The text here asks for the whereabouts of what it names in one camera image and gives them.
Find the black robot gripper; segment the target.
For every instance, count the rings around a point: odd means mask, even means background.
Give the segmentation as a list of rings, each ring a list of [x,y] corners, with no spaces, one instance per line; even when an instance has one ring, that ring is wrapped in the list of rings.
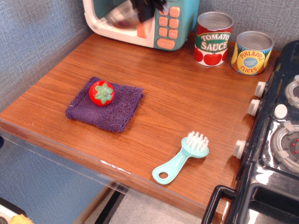
[[[169,11],[169,6],[167,5],[166,0],[130,0],[134,9],[138,11],[138,17],[140,23],[143,23],[151,19],[155,10],[158,9],[163,13]]]

